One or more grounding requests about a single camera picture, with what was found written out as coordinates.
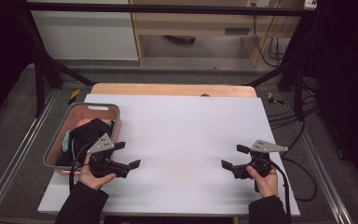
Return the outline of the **white cabinet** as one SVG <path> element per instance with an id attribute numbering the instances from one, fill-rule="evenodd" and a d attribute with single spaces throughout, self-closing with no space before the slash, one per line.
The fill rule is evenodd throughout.
<path id="1" fill-rule="evenodd" d="M 138 53 L 130 13 L 33 11 L 47 52 L 60 60 L 130 60 Z"/>

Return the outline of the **black metal stand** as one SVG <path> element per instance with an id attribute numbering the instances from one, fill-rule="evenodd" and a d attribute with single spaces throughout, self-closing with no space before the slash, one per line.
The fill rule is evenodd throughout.
<path id="1" fill-rule="evenodd" d="M 63 80 L 59 72 L 69 75 L 86 86 L 93 86 L 95 84 L 95 81 L 81 76 L 49 55 L 30 13 L 20 12 L 16 17 L 20 23 L 21 35 L 24 37 L 25 47 L 31 53 L 34 60 L 36 117 L 39 117 L 45 108 L 44 81 L 46 80 L 53 89 L 60 89 L 62 87 Z"/>
<path id="2" fill-rule="evenodd" d="M 311 36 L 317 26 L 316 16 L 302 16 L 289 42 L 282 63 L 266 75 L 251 81 L 248 86 L 257 87 L 277 75 L 281 75 L 278 82 L 279 91 L 288 91 L 292 86 L 294 89 L 294 111 L 300 120 L 304 119 L 302 109 L 302 81 L 306 68 L 306 59 L 309 56 Z"/>

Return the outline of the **black metal crossbar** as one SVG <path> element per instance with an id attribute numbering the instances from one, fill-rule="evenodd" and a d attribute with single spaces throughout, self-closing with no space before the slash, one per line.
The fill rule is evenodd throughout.
<path id="1" fill-rule="evenodd" d="M 168 5 L 122 5 L 122 4 L 76 4 L 26 2 L 21 4 L 29 10 L 74 11 L 74 12 L 120 12 L 120 13 L 171 13 L 171 14 L 215 14 L 215 15 L 259 15 L 303 17 L 313 14 L 306 9 L 269 7 L 203 7 Z"/>

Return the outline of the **black and green t-shirt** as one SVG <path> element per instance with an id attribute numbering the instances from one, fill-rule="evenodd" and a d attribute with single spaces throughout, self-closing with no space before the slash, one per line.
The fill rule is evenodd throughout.
<path id="1" fill-rule="evenodd" d="M 115 122 L 93 119 L 81 126 L 65 132 L 62 140 L 62 155 L 58 158 L 57 166 L 71 166 L 74 159 L 76 164 L 83 164 L 87 150 L 104 134 L 112 135 Z"/>

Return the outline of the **light wooden desk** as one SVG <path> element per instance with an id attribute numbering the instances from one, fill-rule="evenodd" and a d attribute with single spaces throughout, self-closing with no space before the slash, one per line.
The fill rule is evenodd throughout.
<path id="1" fill-rule="evenodd" d="M 269 7 L 301 9 L 304 0 L 129 0 L 132 5 L 203 7 Z M 139 40 L 151 35 L 236 36 L 241 38 L 251 65 L 267 56 L 273 38 L 290 38 L 299 18 L 293 16 L 247 16 L 212 14 L 134 13 Z"/>

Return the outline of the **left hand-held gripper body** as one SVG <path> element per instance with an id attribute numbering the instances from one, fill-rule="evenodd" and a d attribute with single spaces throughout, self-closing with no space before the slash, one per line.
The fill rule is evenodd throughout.
<path id="1" fill-rule="evenodd" d="M 104 177 L 115 174 L 117 177 L 126 178 L 130 167 L 128 164 L 115 162 L 111 159 L 114 152 L 114 142 L 109 135 L 103 134 L 95 144 L 89 148 L 89 168 L 95 177 Z"/>

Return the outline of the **person's left hand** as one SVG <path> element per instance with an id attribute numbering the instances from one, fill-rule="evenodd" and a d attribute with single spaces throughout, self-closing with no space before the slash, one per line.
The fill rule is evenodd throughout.
<path id="1" fill-rule="evenodd" d="M 111 182 L 117 177 L 115 174 L 109 174 L 104 177 L 95 177 L 90 171 L 89 163 L 90 155 L 87 155 L 80 171 L 79 181 L 91 189 L 99 190 L 103 185 Z"/>

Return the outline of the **person's right hand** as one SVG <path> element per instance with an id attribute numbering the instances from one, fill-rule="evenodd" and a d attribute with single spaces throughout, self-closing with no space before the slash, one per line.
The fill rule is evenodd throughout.
<path id="1" fill-rule="evenodd" d="M 267 198 L 270 196 L 279 196 L 278 175 L 274 167 L 271 168 L 271 170 L 265 177 L 260 175 L 257 170 L 252 166 L 248 166 L 246 170 L 251 176 L 251 178 L 255 180 L 258 186 L 259 194 L 262 198 Z"/>

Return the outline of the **pink basin with grey rim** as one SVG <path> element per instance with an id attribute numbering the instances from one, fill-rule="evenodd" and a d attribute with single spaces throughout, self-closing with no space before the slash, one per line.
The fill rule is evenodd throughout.
<path id="1" fill-rule="evenodd" d="M 70 174 L 70 166 L 58 166 L 57 160 L 63 155 L 62 143 L 67 131 L 89 123 L 93 119 L 100 119 L 107 123 L 113 121 L 113 130 L 110 133 L 113 142 L 119 137 L 121 128 L 120 110 L 117 105 L 113 104 L 94 104 L 94 103 L 77 103 L 71 105 L 64 118 L 52 138 L 49 147 L 44 155 L 43 163 L 54 170 L 58 175 L 68 176 Z"/>

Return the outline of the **aluminium floor rail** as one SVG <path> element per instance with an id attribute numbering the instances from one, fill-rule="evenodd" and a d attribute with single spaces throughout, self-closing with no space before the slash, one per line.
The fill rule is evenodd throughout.
<path id="1" fill-rule="evenodd" d="M 26 135 L 23 137 L 21 144 L 16 150 L 16 153 L 14 154 L 5 172 L 0 178 L 0 204 L 6 196 L 8 189 L 10 188 L 32 144 L 34 143 L 34 140 L 36 139 L 41 127 L 43 126 L 58 92 L 58 90 L 52 90 L 49 92 L 48 98 L 45 100 L 45 108 L 37 118 L 34 118 L 32 125 L 28 129 Z"/>
<path id="2" fill-rule="evenodd" d="M 351 216 L 313 143 L 312 130 L 308 131 L 306 126 L 300 127 L 299 124 L 296 127 L 299 133 L 293 145 L 294 152 L 302 150 L 306 154 L 308 170 L 311 170 L 311 176 L 316 181 L 317 195 L 324 196 L 337 224 L 352 224 Z"/>

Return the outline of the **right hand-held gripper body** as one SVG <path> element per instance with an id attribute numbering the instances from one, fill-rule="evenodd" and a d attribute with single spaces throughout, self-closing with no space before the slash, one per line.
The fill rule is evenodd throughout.
<path id="1" fill-rule="evenodd" d="M 248 166 L 252 166 L 260 175 L 265 177 L 272 167 L 272 161 L 269 154 L 272 152 L 286 152 L 288 150 L 288 147 L 282 147 L 263 140 L 256 140 L 248 148 L 250 148 L 249 155 L 251 156 L 251 160 L 246 164 L 233 165 L 231 173 L 235 178 L 250 178 L 251 176 L 246 170 Z"/>

